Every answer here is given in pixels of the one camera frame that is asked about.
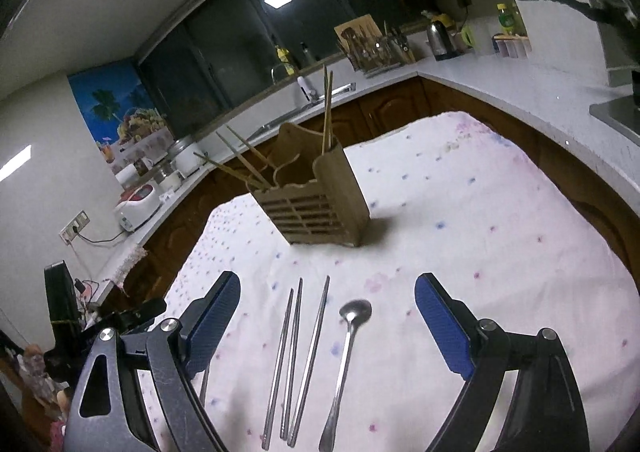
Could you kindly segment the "person left hand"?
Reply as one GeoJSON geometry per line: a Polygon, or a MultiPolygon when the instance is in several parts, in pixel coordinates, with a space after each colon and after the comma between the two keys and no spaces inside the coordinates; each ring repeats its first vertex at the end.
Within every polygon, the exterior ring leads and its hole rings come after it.
{"type": "Polygon", "coordinates": [[[17,357],[18,374],[44,410],[53,420],[55,430],[64,430],[68,417],[68,397],[65,386],[49,375],[42,349],[37,344],[29,344],[23,354],[17,357]]]}

